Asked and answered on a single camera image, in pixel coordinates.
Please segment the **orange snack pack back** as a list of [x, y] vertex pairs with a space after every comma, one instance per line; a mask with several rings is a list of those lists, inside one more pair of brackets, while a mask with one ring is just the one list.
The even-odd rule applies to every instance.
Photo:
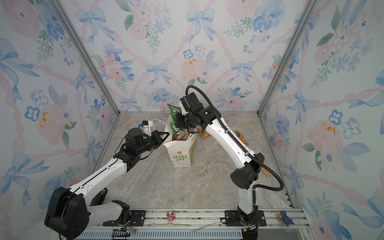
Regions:
[[198, 132], [203, 139], [211, 136], [206, 130], [203, 130], [202, 128], [198, 128]]

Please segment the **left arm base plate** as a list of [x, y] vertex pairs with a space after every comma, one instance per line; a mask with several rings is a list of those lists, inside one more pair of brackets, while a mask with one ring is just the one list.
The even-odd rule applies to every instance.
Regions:
[[103, 223], [103, 227], [143, 227], [146, 213], [145, 210], [130, 210], [124, 224], [119, 220], [108, 221]]

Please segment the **white paper bag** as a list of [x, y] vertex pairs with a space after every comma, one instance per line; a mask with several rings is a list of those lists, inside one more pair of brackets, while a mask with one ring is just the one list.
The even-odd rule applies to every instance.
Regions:
[[153, 127], [154, 130], [158, 130], [159, 132], [170, 133], [170, 135], [163, 142], [163, 146], [167, 149], [173, 167], [191, 167], [196, 134], [187, 134], [187, 139], [185, 141], [177, 140], [177, 135], [171, 128], [171, 122], [171, 116], [169, 116], [166, 122], [163, 122], [159, 119], [153, 119], [151, 127]]

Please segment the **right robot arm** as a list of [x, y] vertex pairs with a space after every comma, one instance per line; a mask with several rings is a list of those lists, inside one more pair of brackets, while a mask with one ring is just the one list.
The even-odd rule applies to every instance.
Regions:
[[255, 188], [261, 166], [257, 163], [262, 154], [255, 154], [243, 144], [229, 128], [222, 115], [215, 107], [204, 107], [195, 93], [180, 99], [182, 112], [176, 114], [176, 126], [192, 130], [201, 127], [206, 130], [229, 154], [236, 169], [231, 173], [231, 180], [239, 190], [238, 213], [245, 226], [254, 225], [257, 221]]

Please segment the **green snack pack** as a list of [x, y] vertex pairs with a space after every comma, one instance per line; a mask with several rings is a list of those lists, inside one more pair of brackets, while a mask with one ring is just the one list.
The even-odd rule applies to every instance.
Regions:
[[176, 127], [176, 115], [177, 115], [177, 113], [181, 113], [182, 109], [180, 107], [173, 106], [170, 104], [167, 104], [167, 106], [170, 109], [171, 118], [172, 118], [172, 121], [170, 123], [170, 127], [173, 130], [174, 134], [176, 134], [176, 135], [189, 134], [187, 129], [180, 129], [180, 128]]

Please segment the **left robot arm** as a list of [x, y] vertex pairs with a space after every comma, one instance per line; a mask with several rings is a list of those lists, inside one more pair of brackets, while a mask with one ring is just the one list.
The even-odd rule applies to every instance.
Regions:
[[140, 128], [130, 129], [125, 142], [108, 163], [77, 184], [69, 188], [59, 187], [52, 193], [45, 226], [68, 240], [104, 222], [126, 226], [132, 219], [128, 204], [113, 200], [108, 204], [92, 206], [92, 200], [111, 182], [143, 160], [142, 154], [158, 149], [169, 136], [170, 133], [157, 130], [148, 135]]

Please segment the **purple snack pack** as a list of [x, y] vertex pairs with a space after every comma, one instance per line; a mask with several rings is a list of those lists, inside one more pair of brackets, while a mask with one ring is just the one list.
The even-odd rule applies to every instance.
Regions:
[[173, 141], [186, 141], [188, 140], [193, 134], [178, 134], [174, 135], [172, 140]]

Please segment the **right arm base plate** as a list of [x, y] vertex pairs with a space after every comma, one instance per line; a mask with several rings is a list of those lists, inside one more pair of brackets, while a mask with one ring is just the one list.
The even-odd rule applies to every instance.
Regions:
[[251, 214], [246, 215], [239, 210], [224, 211], [224, 218], [221, 222], [227, 227], [266, 227], [267, 222], [263, 211], [254, 210]]

